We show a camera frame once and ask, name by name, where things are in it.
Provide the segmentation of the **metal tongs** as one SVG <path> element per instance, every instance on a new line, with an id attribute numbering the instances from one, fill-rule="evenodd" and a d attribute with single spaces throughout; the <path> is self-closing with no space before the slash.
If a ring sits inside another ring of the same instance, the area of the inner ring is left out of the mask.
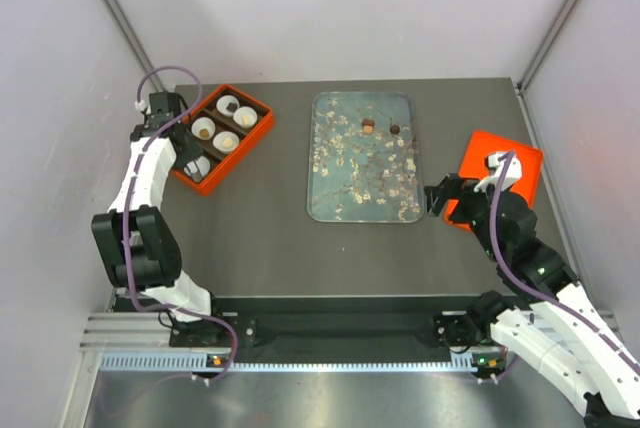
<path id="1" fill-rule="evenodd" d="M 185 173 L 195 183 L 200 183 L 207 175 L 209 164 L 206 159 L 189 162 L 185 168 Z"/>

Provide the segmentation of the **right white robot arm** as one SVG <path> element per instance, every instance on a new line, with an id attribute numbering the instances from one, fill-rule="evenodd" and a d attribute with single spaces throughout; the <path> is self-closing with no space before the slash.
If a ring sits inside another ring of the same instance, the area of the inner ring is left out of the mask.
<path id="1" fill-rule="evenodd" d="M 481 344 L 498 344 L 524 361 L 571 403 L 587 427 L 639 424 L 639 363 L 588 298 L 564 258 L 541 241 L 537 216 L 510 189 L 447 175 L 424 189 L 426 211 L 437 217 L 456 206 L 503 283 L 557 334 L 550 338 L 523 312 L 491 291 L 468 308 L 466 328 Z"/>

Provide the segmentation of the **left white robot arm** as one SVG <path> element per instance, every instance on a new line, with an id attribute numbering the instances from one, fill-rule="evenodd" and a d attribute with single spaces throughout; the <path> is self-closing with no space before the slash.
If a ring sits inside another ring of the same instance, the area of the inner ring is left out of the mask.
<path id="1" fill-rule="evenodd" d="M 171 329 L 216 344 L 226 335 L 225 318 L 212 310 L 213 296 L 183 269 L 179 244 L 161 213 L 170 172 L 206 175 L 211 165 L 194 136 L 181 123 L 157 136 L 145 122 L 131 133 L 131 155 L 116 199 L 91 221 L 91 231 L 107 279 L 133 300 L 156 301 Z"/>

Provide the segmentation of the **orange chocolate box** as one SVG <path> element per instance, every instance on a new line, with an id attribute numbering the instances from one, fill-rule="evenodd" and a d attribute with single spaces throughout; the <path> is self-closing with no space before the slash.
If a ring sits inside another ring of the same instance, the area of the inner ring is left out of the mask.
<path id="1" fill-rule="evenodd" d="M 201 155 L 175 169 L 174 177 L 202 196 L 211 194 L 274 124 L 266 104 L 232 85 L 219 86 L 187 118 L 187 133 Z"/>

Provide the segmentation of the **floral blue tray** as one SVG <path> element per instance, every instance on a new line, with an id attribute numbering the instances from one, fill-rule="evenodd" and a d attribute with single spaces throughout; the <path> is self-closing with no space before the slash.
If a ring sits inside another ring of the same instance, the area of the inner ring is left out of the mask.
<path id="1" fill-rule="evenodd" d="M 375 121 L 371 135 L 362 120 Z M 394 135 L 390 127 L 397 124 Z M 414 223 L 424 214 L 412 99 L 402 92 L 335 91 L 315 97 L 307 212 L 328 223 Z"/>

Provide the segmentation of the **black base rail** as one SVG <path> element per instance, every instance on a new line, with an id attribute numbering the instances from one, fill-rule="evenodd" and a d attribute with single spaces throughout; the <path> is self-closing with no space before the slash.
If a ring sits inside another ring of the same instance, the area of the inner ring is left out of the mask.
<path id="1" fill-rule="evenodd" d="M 215 316 L 155 320 L 172 348 L 238 347 L 240 362 L 421 361 L 486 347 L 482 325 L 466 315 L 472 296 L 218 297 Z"/>

